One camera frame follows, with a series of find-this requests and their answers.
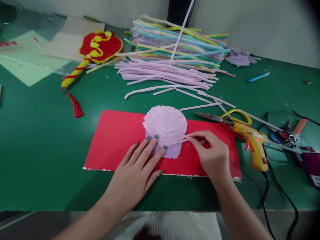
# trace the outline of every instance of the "red tassel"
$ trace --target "red tassel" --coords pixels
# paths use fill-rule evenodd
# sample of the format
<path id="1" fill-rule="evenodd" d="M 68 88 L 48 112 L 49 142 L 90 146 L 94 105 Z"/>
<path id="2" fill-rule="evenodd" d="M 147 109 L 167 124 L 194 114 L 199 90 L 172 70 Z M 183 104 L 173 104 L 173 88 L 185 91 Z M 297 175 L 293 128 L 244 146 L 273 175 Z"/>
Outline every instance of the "red tassel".
<path id="1" fill-rule="evenodd" d="M 66 95 L 70 98 L 70 100 L 71 100 L 71 102 L 72 102 L 73 111 L 74 111 L 74 117 L 75 117 L 75 118 L 82 117 L 85 113 L 82 111 L 81 106 L 80 106 L 80 104 L 77 102 L 77 100 L 75 100 L 75 99 L 71 96 L 71 94 L 65 93 L 65 92 L 63 92 L 63 93 L 66 94 Z"/>

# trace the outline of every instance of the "blue marker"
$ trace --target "blue marker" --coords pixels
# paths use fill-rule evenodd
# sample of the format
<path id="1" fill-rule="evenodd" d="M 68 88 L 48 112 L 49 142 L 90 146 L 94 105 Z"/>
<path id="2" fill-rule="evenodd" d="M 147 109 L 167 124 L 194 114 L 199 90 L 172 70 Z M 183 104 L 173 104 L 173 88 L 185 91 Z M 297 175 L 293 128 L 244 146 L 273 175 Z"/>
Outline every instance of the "blue marker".
<path id="1" fill-rule="evenodd" d="M 270 74 L 270 73 L 265 73 L 265 74 L 262 74 L 262 75 L 260 75 L 260 76 L 258 76 L 258 77 L 251 78 L 248 82 L 257 81 L 257 80 L 259 80 L 259 79 L 261 79 L 261 78 L 264 78 L 264 77 L 268 76 L 269 74 Z"/>

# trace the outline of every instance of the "green cutting mat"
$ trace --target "green cutting mat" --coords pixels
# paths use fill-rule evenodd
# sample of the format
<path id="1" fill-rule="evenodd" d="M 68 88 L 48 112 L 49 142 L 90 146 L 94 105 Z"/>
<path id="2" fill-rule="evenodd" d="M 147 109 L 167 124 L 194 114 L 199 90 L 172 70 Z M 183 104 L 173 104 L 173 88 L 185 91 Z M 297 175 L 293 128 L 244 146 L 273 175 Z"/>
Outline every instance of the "green cutting mat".
<path id="1" fill-rule="evenodd" d="M 294 109 L 320 122 L 320 71 L 263 59 L 255 65 L 236 68 L 223 62 L 221 68 L 236 75 L 220 75 L 208 94 L 221 97 L 259 118 L 269 111 Z M 271 74 L 254 83 L 248 79 L 266 72 Z M 3 210 L 72 210 L 89 209 L 103 194 L 113 175 L 111 172 L 82 170 L 90 143 L 103 109 L 147 113 L 156 105 L 175 108 L 202 105 L 200 100 L 169 91 L 157 96 L 151 92 L 126 93 L 161 83 L 148 81 L 127 86 L 112 67 L 84 75 L 70 90 L 86 113 L 73 119 L 68 97 L 61 93 L 62 76 L 52 74 L 27 87 L 0 66 L 0 211 Z M 303 84 L 309 80 L 311 85 Z M 222 114 L 219 107 L 201 109 Z M 184 111 L 196 119 L 194 110 Z M 292 114 L 274 115 L 270 122 L 284 126 L 298 120 Z M 302 145 L 320 151 L 320 128 L 308 122 Z M 253 209 L 261 208 L 265 179 L 250 168 L 250 153 L 237 140 L 243 174 L 236 183 Z M 309 184 L 306 173 L 295 166 L 291 154 L 266 148 L 280 184 L 299 210 L 318 208 L 320 192 Z M 268 209 L 291 209 L 290 203 L 271 183 L 266 199 Z M 207 178 L 161 176 L 136 210 L 218 210 L 215 190 Z"/>

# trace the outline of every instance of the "red paper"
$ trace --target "red paper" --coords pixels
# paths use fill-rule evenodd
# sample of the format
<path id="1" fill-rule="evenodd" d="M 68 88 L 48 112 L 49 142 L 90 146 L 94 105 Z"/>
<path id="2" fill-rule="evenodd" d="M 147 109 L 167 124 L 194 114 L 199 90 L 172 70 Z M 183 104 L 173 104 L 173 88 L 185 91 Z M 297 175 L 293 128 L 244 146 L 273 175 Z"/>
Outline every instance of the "red paper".
<path id="1" fill-rule="evenodd" d="M 84 164 L 84 169 L 115 171 L 128 149 L 146 138 L 142 125 L 145 114 L 103 110 Z M 234 137 L 220 124 L 187 120 L 187 134 L 209 130 L 229 146 L 230 172 L 232 178 L 242 178 Z M 162 158 L 155 170 L 164 174 L 184 176 L 207 176 L 197 151 L 189 142 L 182 144 L 177 159 Z"/>

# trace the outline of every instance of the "white paper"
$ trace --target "white paper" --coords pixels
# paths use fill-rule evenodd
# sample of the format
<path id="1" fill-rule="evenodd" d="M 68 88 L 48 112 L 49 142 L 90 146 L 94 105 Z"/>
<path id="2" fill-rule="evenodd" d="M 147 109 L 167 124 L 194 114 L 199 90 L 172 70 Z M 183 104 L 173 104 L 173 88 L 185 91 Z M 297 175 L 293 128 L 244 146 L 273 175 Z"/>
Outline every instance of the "white paper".
<path id="1" fill-rule="evenodd" d="M 103 31 L 104 27 L 104 23 L 68 17 L 61 30 L 54 36 L 53 40 L 42 49 L 41 53 L 82 62 L 84 58 L 79 54 L 79 49 L 82 45 L 83 38 L 97 29 Z"/>

